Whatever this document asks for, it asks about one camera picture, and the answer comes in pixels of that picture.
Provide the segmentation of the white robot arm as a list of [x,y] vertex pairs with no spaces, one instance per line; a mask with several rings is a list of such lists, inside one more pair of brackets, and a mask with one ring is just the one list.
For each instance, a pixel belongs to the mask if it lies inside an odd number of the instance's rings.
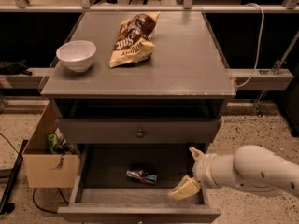
[[299,197],[299,166],[259,146],[240,147],[234,155],[204,154],[190,147],[194,158],[192,177],[185,175],[169,193],[172,200],[183,200],[201,188],[232,188],[259,196],[283,192]]

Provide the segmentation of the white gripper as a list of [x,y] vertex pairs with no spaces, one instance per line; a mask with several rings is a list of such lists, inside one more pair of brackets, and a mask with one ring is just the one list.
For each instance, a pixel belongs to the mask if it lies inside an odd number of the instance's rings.
[[179,201],[189,198],[200,191],[200,184],[207,189],[235,188],[237,178],[233,155],[204,154],[195,147],[190,147],[189,151],[195,160],[192,173],[197,181],[193,177],[185,175],[178,185],[168,193],[170,199]]

